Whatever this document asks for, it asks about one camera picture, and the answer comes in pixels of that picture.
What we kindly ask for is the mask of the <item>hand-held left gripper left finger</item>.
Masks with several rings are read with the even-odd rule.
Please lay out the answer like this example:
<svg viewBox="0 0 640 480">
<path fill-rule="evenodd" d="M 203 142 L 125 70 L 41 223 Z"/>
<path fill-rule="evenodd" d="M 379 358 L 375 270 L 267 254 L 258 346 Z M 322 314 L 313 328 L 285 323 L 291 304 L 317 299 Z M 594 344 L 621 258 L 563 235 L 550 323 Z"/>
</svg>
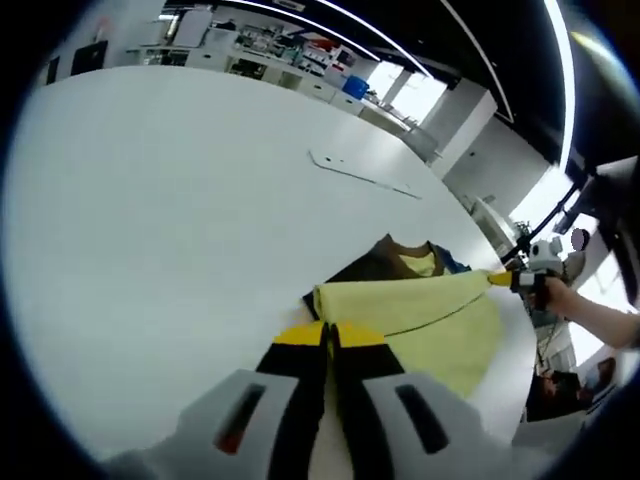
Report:
<svg viewBox="0 0 640 480">
<path fill-rule="evenodd" d="M 328 336 L 323 322 L 286 329 L 255 369 L 235 371 L 187 407 L 175 478 L 306 478 L 324 414 Z"/>
</svg>

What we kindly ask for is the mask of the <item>person's right hand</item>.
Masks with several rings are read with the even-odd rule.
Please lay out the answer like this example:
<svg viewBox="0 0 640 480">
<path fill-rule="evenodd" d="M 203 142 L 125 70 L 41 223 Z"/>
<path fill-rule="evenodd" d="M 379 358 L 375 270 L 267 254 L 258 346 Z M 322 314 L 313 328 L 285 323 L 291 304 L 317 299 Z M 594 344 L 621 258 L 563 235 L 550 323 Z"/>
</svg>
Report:
<svg viewBox="0 0 640 480">
<path fill-rule="evenodd" d="M 530 300 L 538 309 L 559 316 L 570 316 L 575 313 L 580 297 L 559 278 L 545 277 L 544 286 L 539 287 Z"/>
</svg>

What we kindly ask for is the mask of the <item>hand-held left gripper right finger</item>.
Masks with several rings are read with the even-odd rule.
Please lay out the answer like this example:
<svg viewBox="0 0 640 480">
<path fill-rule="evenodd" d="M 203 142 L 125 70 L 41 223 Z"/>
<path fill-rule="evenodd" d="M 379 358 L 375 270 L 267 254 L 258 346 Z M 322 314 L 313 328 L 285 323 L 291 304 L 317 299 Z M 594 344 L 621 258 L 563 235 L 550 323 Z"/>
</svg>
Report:
<svg viewBox="0 0 640 480">
<path fill-rule="evenodd" d="M 357 479 L 480 479 L 478 413 L 424 373 L 406 371 L 383 335 L 331 327 L 343 431 Z"/>
</svg>

